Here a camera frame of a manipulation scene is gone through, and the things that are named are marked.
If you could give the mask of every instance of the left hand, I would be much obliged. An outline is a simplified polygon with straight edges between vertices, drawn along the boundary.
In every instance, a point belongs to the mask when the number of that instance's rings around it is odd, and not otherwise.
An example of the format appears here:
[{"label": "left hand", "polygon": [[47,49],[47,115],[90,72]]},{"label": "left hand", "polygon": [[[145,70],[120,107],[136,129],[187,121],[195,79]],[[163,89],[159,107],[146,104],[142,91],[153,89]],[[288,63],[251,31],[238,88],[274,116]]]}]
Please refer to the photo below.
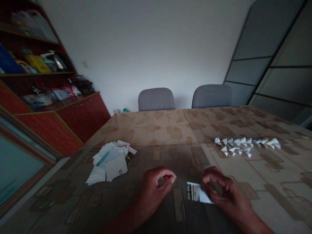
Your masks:
[{"label": "left hand", "polygon": [[[164,179],[165,183],[160,187],[158,181]],[[160,166],[147,170],[144,173],[141,186],[136,193],[133,205],[146,221],[159,207],[161,201],[171,190],[176,175],[173,171]]]}]

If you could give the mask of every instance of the cabinet door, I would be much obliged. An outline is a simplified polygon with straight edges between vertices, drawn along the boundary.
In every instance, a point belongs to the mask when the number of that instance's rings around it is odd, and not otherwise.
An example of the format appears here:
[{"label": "cabinet door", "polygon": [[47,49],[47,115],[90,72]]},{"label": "cabinet door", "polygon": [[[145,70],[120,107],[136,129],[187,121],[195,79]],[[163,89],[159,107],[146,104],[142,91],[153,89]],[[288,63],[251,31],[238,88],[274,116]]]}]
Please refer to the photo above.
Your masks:
[{"label": "cabinet door", "polygon": [[81,148],[81,143],[54,113],[17,115],[16,117],[64,157],[71,157]]},{"label": "cabinet door", "polygon": [[57,114],[83,143],[93,135],[91,115],[84,100],[61,109]]},{"label": "cabinet door", "polygon": [[110,119],[110,114],[99,94],[88,98],[85,104],[91,115],[93,134],[95,134]]}]

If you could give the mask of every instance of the door frame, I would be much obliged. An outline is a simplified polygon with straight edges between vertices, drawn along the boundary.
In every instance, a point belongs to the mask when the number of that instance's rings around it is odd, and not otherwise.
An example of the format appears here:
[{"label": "door frame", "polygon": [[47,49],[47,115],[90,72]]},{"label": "door frame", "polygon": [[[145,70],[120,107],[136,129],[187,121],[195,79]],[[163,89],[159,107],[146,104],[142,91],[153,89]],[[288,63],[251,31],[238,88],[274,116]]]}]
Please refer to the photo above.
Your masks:
[{"label": "door frame", "polygon": [[50,145],[40,139],[38,136],[29,131],[24,125],[6,109],[0,106],[0,117],[12,124],[17,130],[25,134],[36,144],[40,145],[47,152],[52,154],[56,161],[49,156],[38,150],[28,141],[17,135],[11,129],[4,124],[0,123],[0,137],[4,137],[11,141],[16,147],[20,147],[24,151],[27,151],[32,157],[44,163],[42,169],[40,169],[33,177],[31,177],[22,187],[20,187],[14,194],[12,194],[1,206],[0,206],[0,219],[56,164],[56,162],[62,158],[62,155],[54,150]]}]

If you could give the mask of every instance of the white wall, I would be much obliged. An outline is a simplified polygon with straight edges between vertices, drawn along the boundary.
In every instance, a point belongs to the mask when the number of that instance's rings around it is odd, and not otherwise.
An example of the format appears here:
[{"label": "white wall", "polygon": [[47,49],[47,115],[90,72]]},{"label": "white wall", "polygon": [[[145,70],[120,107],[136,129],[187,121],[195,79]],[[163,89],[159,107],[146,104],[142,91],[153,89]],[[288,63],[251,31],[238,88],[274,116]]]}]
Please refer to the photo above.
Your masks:
[{"label": "white wall", "polygon": [[198,86],[222,84],[254,0],[40,2],[77,71],[113,114],[138,111],[143,89],[167,87],[184,109]]}]

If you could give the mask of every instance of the bottle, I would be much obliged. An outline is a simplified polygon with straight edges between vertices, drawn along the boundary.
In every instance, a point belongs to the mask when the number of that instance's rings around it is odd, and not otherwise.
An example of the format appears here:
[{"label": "bottle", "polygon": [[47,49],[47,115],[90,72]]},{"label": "bottle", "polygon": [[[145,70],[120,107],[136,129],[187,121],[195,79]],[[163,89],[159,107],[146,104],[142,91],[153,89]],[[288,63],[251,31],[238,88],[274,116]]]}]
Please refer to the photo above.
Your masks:
[{"label": "bottle", "polygon": [[29,85],[36,95],[43,94],[43,92],[40,89],[38,89],[33,83],[29,83]]}]

